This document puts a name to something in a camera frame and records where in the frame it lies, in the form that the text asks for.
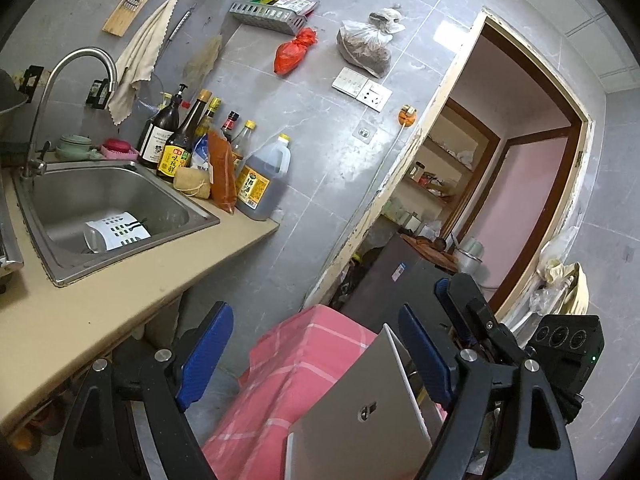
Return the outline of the yellow-label soy sauce bottle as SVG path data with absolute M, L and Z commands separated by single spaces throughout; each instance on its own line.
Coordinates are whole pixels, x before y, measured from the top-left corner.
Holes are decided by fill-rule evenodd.
M 172 182 L 177 170 L 189 162 L 196 128 L 212 92 L 202 89 L 179 128 L 167 139 L 156 168 L 157 177 Z

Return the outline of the hanging white cloth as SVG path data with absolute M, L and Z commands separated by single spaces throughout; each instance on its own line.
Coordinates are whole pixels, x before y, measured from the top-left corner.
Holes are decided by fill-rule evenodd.
M 118 83 L 107 102 L 115 126 L 124 122 L 132 113 L 134 99 L 141 85 L 150 81 L 160 56 L 160 48 L 179 0 L 163 2 L 136 31 L 126 49 L 116 62 Z

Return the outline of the brown scrub sponge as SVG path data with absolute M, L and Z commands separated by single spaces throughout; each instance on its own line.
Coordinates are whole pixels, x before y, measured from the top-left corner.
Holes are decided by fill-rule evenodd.
M 177 169 L 174 182 L 174 189 L 185 196 L 207 200 L 210 194 L 210 183 L 208 173 L 201 169 L 180 167 Z

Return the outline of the dark soy sauce bottle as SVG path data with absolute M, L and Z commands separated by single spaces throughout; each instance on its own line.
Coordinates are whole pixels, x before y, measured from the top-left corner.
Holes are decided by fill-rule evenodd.
M 146 122 L 138 145 L 138 162 L 141 165 L 157 167 L 166 141 L 179 127 L 179 107 L 186 88 L 186 84 L 179 84 L 177 92 L 170 96 L 168 103 Z

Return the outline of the grey wall rack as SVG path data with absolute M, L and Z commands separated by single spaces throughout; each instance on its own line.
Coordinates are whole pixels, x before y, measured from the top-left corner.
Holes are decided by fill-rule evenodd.
M 307 26 L 307 19 L 292 10 L 252 2 L 235 2 L 229 14 L 241 24 L 273 30 L 288 36 L 296 36 Z

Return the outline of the red plastic bag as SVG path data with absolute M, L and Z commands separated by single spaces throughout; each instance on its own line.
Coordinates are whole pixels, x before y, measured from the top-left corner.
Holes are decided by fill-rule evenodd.
M 273 61 L 273 73 L 285 76 L 295 70 L 303 61 L 308 49 L 317 43 L 317 33 L 304 27 L 292 40 L 281 44 Z

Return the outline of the dark grey cabinet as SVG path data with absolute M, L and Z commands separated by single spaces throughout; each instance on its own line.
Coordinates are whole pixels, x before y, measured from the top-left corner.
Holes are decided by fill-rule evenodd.
M 373 333 L 384 324 L 400 336 L 398 315 L 404 304 L 425 325 L 451 322 L 436 299 L 436 283 L 451 273 L 419 255 L 408 242 L 395 235 L 381 250 L 340 312 Z

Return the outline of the stainless steel sink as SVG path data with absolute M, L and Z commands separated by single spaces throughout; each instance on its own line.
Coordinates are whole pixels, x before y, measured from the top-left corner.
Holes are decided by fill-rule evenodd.
M 113 263 L 170 240 L 216 226 L 218 217 L 149 169 L 128 160 L 51 162 L 41 176 L 13 183 L 27 229 L 48 277 L 64 287 Z M 84 237 L 90 221 L 126 216 L 136 234 L 114 249 L 94 252 Z

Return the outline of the perforated steel utensil holder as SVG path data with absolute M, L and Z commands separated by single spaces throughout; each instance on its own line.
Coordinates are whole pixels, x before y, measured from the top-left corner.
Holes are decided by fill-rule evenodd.
M 413 479 L 446 413 L 384 325 L 362 356 L 292 427 L 285 479 Z

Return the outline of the white perforated basket in sink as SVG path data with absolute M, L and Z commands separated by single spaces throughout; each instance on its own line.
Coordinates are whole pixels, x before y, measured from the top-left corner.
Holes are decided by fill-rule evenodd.
M 87 247 L 94 253 L 110 252 L 151 237 L 141 220 L 127 211 L 88 221 L 82 228 Z

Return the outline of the orange chili sauce packet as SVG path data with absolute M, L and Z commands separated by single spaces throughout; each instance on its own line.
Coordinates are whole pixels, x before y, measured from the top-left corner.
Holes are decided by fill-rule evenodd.
M 207 133 L 210 197 L 218 208 L 233 214 L 236 203 L 231 145 L 217 131 Z

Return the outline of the clear bag of dried goods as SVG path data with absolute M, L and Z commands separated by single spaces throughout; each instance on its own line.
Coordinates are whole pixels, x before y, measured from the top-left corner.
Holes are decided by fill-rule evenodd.
M 342 21 L 336 34 L 338 50 L 344 60 L 365 70 L 374 78 L 384 77 L 390 70 L 392 52 L 388 46 L 394 36 L 403 32 L 404 16 L 395 8 L 371 12 L 367 21 Z

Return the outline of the pink checkered tablecloth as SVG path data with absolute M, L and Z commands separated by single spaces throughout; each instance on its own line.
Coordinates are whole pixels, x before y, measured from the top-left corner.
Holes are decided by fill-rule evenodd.
M 373 333 L 322 304 L 293 315 L 258 340 L 240 392 L 203 453 L 219 479 L 285 479 L 293 425 L 362 356 Z

